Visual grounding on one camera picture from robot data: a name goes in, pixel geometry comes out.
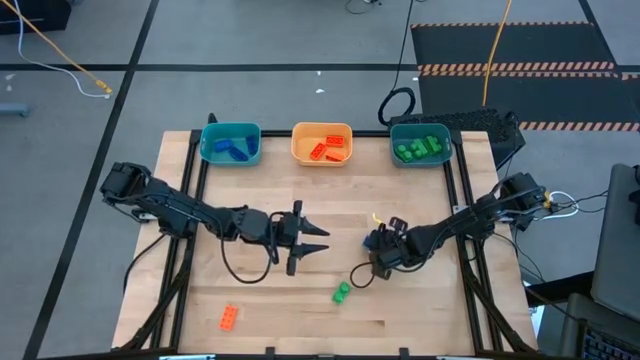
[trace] blue bowl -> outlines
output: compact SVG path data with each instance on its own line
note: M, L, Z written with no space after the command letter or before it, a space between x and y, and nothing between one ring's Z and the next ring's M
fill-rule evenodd
M258 151L249 154L247 137L255 136ZM247 161L235 160L228 150L216 151L216 143L230 141L234 147L247 155ZM215 166L255 166L260 163L262 137L260 127L254 123L215 123L202 130L200 137L200 156Z

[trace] teal bowl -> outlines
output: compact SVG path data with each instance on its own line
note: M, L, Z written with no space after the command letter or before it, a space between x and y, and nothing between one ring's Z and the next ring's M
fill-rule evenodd
M427 155L422 159L415 159L412 162L404 162L395 153L395 148L399 145L409 147L416 139L424 139L427 136L435 136L442 146L442 151L436 155ZM442 124L398 124L391 128L391 160L399 168L429 168L444 164L451 159L453 149L451 148L451 133Z
M260 163L262 137L260 127L254 123L214 123L202 130L200 137L200 156L215 166L255 166ZM249 154L247 136L258 138L258 151ZM231 157L229 151L215 151L215 144L221 140L230 140L233 146L249 157L247 161L237 161Z

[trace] green bowl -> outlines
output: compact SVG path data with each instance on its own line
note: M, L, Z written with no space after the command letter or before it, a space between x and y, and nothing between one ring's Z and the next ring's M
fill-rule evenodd
M404 162L395 153L397 146L404 145L410 148L411 143L417 139L424 139L427 136L435 136L442 146L439 154L427 155L421 159L415 158L411 162ZM451 148L451 134L449 129L442 124L398 124L391 128L391 160L399 168L429 168L444 164L451 159L453 149Z

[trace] yellow zip tie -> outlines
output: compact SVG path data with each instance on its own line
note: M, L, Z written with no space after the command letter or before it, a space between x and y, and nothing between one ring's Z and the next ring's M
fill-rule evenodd
M31 21L29 21L29 19L25 18L20 12L18 12L18 9L13 7L13 5L11 5L11 3L8 0L0 0L0 1L2 1L9 9L11 9L11 11L13 11L17 16L19 16L22 19L22 21L24 21L25 24L27 24L33 31L35 31L35 33L38 34L45 42L47 42L47 44L49 44L49 46L51 46L58 54L60 54L60 56L62 56L65 60L67 60L69 64L73 65L73 67L75 67L76 69L82 71L87 76L89 76L99 88L104 90L105 93L111 94L113 92L113 90L111 90L111 88L104 81L98 79L95 75L87 71L87 69L83 68L82 66L78 65L75 61L71 60L62 50L60 50L60 48L53 41L49 40L48 37L46 37L43 33L41 33L40 30L38 30L38 28L35 25L33 25Z
M373 216L373 221L375 221L378 225L380 225L380 224L384 224L384 221L382 221L382 220L378 219L378 218L376 217L376 214L375 214L375 213L373 213L373 214L371 214L371 215Z

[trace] green lego brick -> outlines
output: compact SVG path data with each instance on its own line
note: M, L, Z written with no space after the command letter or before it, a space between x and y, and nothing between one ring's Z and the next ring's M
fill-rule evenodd
M411 160L413 160L413 155L411 155L411 152L407 150L407 147L404 145L396 146L394 152L396 153L396 156L403 162L411 162Z
M404 162L412 162L413 161L413 155L411 154L411 151L405 151L404 157L402 158L402 161Z
M338 289L333 293L331 300L333 300L333 302L335 302L338 305L342 304L350 292L351 292L351 286L349 286L349 284L343 281L340 283L340 286L338 286Z
M437 155L442 152L442 145L440 145L437 137L427 136L425 138L425 142L429 147L429 150L431 150L430 152L432 153L432 155Z
M425 157L427 155L428 155L428 153L426 151L423 151L423 150L416 150L416 151L413 152L413 156L416 159L422 159L423 157Z

